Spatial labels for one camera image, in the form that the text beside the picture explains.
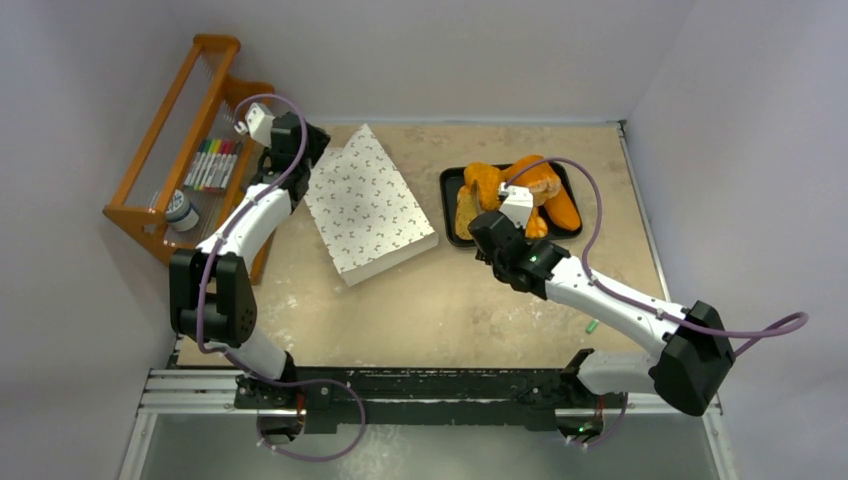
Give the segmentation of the lumpy orange fake bread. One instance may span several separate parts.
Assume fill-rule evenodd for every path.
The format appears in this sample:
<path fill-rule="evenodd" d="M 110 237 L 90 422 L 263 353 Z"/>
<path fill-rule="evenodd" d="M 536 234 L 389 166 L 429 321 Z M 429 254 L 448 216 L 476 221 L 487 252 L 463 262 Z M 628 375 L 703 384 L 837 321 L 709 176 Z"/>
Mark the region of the lumpy orange fake bread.
<path fill-rule="evenodd" d="M 485 189 L 486 211 L 498 210 L 501 201 L 498 198 L 499 185 L 503 182 L 502 171 L 490 164 L 473 162 L 463 172 L 465 186 L 472 187 L 475 182 Z"/>

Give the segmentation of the sliced seeded fake bread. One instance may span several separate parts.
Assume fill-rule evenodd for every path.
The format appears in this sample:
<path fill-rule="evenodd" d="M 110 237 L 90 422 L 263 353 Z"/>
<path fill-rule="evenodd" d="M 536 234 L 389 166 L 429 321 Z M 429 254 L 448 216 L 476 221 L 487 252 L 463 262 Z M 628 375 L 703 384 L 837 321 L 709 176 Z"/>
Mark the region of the sliced seeded fake bread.
<path fill-rule="evenodd" d="M 458 238 L 465 241 L 473 240 L 469 225 L 480 212 L 477 188 L 475 186 L 462 186 L 456 196 L 454 215 L 454 232 Z"/>

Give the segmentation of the large fake bread loaf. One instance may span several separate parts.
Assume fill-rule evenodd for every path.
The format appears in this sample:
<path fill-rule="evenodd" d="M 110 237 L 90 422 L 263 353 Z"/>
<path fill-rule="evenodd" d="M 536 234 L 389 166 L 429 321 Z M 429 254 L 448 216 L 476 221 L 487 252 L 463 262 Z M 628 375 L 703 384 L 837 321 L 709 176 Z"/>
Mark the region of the large fake bread loaf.
<path fill-rule="evenodd" d="M 542 206 L 547 200 L 558 195 L 562 189 L 559 176 L 548 162 L 542 162 L 519 175 L 526 167 L 543 159 L 541 155 L 525 156 L 503 170 L 505 182 L 510 181 L 511 185 L 526 187 L 530 190 L 536 207 Z"/>

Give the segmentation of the white patterned paper bag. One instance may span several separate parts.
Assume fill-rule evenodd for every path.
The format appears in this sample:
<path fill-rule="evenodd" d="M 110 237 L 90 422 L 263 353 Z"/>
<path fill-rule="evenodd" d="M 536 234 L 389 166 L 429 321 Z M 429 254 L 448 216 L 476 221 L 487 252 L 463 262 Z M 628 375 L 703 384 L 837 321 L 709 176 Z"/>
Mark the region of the white patterned paper bag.
<path fill-rule="evenodd" d="M 311 172 L 309 212 L 348 286 L 438 245 L 438 234 L 371 128 L 328 148 Z"/>

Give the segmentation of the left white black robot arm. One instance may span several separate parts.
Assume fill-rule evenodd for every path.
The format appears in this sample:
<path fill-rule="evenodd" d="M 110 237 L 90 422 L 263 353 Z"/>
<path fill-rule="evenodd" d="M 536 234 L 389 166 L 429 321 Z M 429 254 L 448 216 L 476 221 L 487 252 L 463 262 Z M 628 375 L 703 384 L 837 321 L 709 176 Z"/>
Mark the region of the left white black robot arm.
<path fill-rule="evenodd" d="M 256 327 L 250 272 L 268 239 L 306 196 L 330 137 L 293 112 L 276 116 L 261 103 L 248 108 L 236 129 L 263 145 L 257 171 L 219 228 L 195 248 L 171 256 L 170 324 L 201 352 L 220 353 L 262 379 L 260 397 L 284 409 L 297 399 L 298 382 L 284 373 L 289 354 Z"/>

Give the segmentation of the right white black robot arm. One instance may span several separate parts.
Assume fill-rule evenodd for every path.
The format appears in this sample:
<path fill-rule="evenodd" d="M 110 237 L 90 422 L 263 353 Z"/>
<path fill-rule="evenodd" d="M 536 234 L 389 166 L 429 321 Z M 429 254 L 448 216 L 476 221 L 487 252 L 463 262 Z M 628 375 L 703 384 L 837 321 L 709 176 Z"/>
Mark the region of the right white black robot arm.
<path fill-rule="evenodd" d="M 684 414 L 703 415 L 736 359 L 718 311 L 701 301 L 686 308 L 645 295 L 556 244 L 528 241 L 529 192 L 504 192 L 504 210 L 484 212 L 469 224 L 478 259 L 513 290 L 579 310 L 642 349 L 576 354 L 561 381 L 564 399 L 584 407 L 599 395 L 656 394 Z"/>

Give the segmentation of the black plastic tray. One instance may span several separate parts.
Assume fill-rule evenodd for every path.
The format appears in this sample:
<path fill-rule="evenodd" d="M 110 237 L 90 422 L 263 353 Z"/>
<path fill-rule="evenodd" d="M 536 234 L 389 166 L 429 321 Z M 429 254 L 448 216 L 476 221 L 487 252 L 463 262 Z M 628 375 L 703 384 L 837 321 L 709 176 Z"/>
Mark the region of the black plastic tray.
<path fill-rule="evenodd" d="M 582 220 L 577 202 L 573 195 L 572 185 L 565 167 L 561 164 L 553 163 L 551 168 L 559 177 L 563 191 L 566 197 L 572 202 L 577 218 Z M 464 168 L 452 167 L 445 169 L 439 176 L 439 187 L 441 202 L 443 208 L 443 218 L 445 224 L 445 236 L 450 244 L 459 248 L 471 248 L 475 246 L 473 240 L 461 238 L 455 227 L 455 217 L 458 210 L 457 195 L 460 188 L 464 185 Z M 583 230 L 583 224 L 580 224 L 574 229 L 563 228 L 553 221 L 553 217 L 544 206 L 539 207 L 539 215 L 548 225 L 548 234 L 544 237 L 545 240 L 565 240 L 577 237 Z"/>

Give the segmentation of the set of coloured markers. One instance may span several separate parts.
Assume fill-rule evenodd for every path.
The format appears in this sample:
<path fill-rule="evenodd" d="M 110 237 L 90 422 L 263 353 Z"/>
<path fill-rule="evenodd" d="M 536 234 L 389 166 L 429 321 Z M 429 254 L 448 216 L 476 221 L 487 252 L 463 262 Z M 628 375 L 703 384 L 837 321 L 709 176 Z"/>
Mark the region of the set of coloured markers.
<path fill-rule="evenodd" d="M 201 141 L 183 187 L 188 190 L 224 193 L 243 148 L 241 141 L 206 138 Z"/>

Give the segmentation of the green tipped white marker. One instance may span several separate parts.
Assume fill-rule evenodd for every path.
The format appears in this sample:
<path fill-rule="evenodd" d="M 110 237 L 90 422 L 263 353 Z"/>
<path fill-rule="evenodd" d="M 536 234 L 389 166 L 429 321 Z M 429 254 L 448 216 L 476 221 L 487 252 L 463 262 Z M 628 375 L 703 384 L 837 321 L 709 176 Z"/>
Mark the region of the green tipped white marker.
<path fill-rule="evenodd" d="M 592 334 L 598 327 L 600 322 L 598 320 L 592 320 L 586 327 L 585 331 L 587 334 Z"/>

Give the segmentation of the orange wooden shelf rack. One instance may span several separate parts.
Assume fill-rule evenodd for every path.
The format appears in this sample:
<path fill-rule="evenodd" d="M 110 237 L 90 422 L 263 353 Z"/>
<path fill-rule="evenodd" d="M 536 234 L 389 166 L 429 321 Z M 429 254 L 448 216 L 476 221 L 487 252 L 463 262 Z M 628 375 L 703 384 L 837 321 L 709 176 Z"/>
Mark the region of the orange wooden shelf rack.
<path fill-rule="evenodd" d="M 194 247 L 226 220 L 243 197 L 248 166 L 260 146 L 233 129 L 240 101 L 273 92 L 269 83 L 242 80 L 231 69 L 241 49 L 230 35 L 197 34 L 168 88 L 111 200 L 107 219 L 162 264 L 178 248 Z M 202 140 L 225 138 L 243 143 L 224 193 L 188 190 L 183 181 Z M 173 230 L 165 210 L 182 190 L 199 214 L 186 232 Z"/>

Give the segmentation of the white blue tape roll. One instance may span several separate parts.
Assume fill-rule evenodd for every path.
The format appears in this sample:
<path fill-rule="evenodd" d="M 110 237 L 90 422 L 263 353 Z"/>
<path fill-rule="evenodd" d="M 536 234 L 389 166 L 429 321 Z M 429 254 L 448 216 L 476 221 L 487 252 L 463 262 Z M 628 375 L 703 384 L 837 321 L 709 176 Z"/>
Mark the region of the white blue tape roll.
<path fill-rule="evenodd" d="M 199 214 L 191 200 L 182 190 L 175 190 L 165 210 L 168 225 L 177 232 L 193 229 L 199 222 Z"/>

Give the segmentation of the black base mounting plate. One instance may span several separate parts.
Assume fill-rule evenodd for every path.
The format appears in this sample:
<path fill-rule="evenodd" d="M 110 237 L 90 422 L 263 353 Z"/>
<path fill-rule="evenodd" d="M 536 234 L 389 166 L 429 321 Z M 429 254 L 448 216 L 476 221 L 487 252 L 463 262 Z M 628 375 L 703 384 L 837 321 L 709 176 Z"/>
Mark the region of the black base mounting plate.
<path fill-rule="evenodd" d="M 289 369 L 285 386 L 246 375 L 236 379 L 238 409 L 289 411 L 309 434 L 343 424 L 518 426 L 592 437 L 602 416 L 624 403 L 622 394 L 598 396 L 572 368 L 354 368 Z"/>

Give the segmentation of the aluminium rail frame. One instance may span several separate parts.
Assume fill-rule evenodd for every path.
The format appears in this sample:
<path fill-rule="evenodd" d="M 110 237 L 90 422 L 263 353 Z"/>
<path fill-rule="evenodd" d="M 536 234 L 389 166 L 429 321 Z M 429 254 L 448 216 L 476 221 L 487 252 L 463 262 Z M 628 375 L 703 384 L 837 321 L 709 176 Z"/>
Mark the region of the aluminium rail frame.
<path fill-rule="evenodd" d="M 728 343 L 610 301 L 576 265 L 520 294 L 442 243 L 346 287 L 309 213 L 282 226 L 256 334 L 281 386 L 184 340 L 151 372 L 124 479 L 730 479 Z"/>

